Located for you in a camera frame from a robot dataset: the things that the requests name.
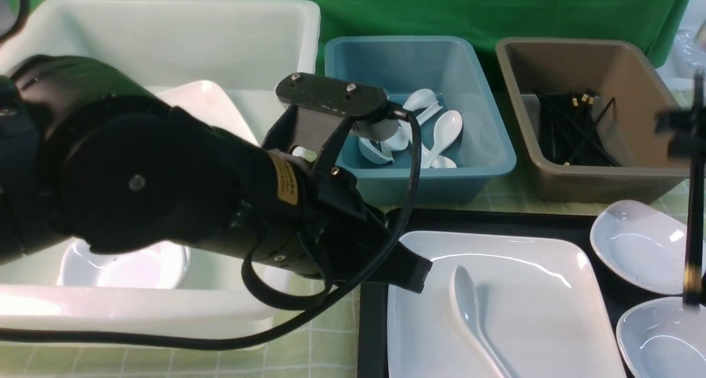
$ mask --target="white rectangular plate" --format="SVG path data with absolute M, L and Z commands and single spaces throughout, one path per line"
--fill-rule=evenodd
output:
M 452 315 L 449 284 L 459 265 L 473 277 L 481 327 L 513 377 L 625 377 L 596 277 L 576 245 L 450 232 L 401 241 L 434 266 L 421 295 L 390 287 L 390 378 L 494 378 Z

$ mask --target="white ceramic spoon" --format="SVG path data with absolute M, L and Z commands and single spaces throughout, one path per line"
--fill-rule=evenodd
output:
M 456 141 L 459 134 L 461 134 L 461 129 L 463 129 L 461 113 L 456 110 L 449 110 L 442 114 L 434 126 L 434 147 L 422 159 L 421 168 L 431 167 L 431 162 Z
M 436 103 L 438 103 L 438 101 L 434 91 L 428 88 L 422 88 L 410 94 L 402 107 L 408 111 L 416 111 L 419 109 L 428 109 Z M 410 138 L 404 133 L 402 123 L 403 121 L 399 121 L 400 127 L 398 127 L 398 131 L 395 132 L 395 135 L 383 141 L 391 150 L 396 152 L 406 149 L 409 144 Z
M 369 139 L 364 137 L 358 138 L 358 150 L 360 150 L 360 154 L 363 157 L 370 160 L 373 164 L 388 164 L 395 161 L 393 157 L 384 155 L 377 147 L 373 146 Z
M 442 107 L 440 107 L 437 104 L 431 105 L 429 108 L 427 108 L 425 111 L 421 112 L 419 116 L 416 117 L 416 120 L 419 122 L 419 126 L 422 124 L 426 123 L 429 119 L 434 117 L 434 115 L 441 110 Z M 399 122 L 399 126 L 402 127 L 404 130 L 405 136 L 409 139 L 409 143 L 411 143 L 411 126 L 409 126 L 409 123 L 406 121 L 401 121 Z M 421 144 L 421 159 L 422 161 L 424 160 L 424 157 L 429 154 L 429 149 L 424 146 L 424 144 Z M 436 159 L 434 159 L 433 162 L 431 162 L 431 167 L 432 168 L 456 168 L 456 163 L 453 162 L 453 160 L 449 159 L 448 157 L 444 156 L 438 156 Z
M 466 338 L 484 354 L 486 362 L 491 365 L 499 377 L 512 378 L 481 330 L 476 286 L 465 267 L 456 267 L 451 274 L 449 297 L 451 298 L 451 310 L 457 322 L 467 328 L 467 330 L 462 330 L 466 334 Z
M 393 162 L 395 161 L 392 149 L 390 149 L 390 146 L 388 146 L 388 144 L 386 144 L 385 142 L 380 142 L 380 151 L 383 155 L 385 155 L 385 157 L 388 157 L 388 159 L 392 160 Z

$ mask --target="white plastic bin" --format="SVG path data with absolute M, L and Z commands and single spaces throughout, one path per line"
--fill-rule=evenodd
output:
M 208 79 L 258 142 L 282 114 L 276 84 L 313 73 L 320 12 L 295 0 L 47 0 L 0 49 L 0 71 L 35 54 L 89 56 L 154 92 Z M 0 267 L 0 326 L 232 338 L 272 326 L 275 310 L 240 279 L 239 259 L 193 250 L 177 290 L 57 287 L 64 242 Z M 286 290 L 290 274 L 257 267 Z
M 262 142 L 282 114 L 273 92 L 313 73 L 320 11 L 299 0 L 46 0 L 0 49 L 0 73 L 35 54 L 79 55 L 151 91 L 208 79 Z

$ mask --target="black tray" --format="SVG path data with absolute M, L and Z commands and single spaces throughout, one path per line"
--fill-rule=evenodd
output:
M 398 210 L 388 214 L 390 225 Z M 580 247 L 596 273 L 608 317 L 615 332 L 623 313 L 660 295 L 635 287 L 615 275 L 593 252 L 589 235 L 596 217 L 582 215 L 515 214 L 456 210 L 414 210 L 407 232 L 435 230 L 441 232 L 478 233 L 561 239 Z M 360 327 L 358 343 L 358 378 L 388 378 L 387 343 L 388 286 L 363 284 L 360 293 Z M 625 373 L 633 375 L 625 366 Z

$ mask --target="yellow label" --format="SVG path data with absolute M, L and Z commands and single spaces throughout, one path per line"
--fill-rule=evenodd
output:
M 277 172 L 277 197 L 285 203 L 297 205 L 299 201 L 299 189 L 295 169 L 290 162 L 268 153 Z
M 684 292 L 701 293 L 701 269 L 687 263 L 684 267 Z

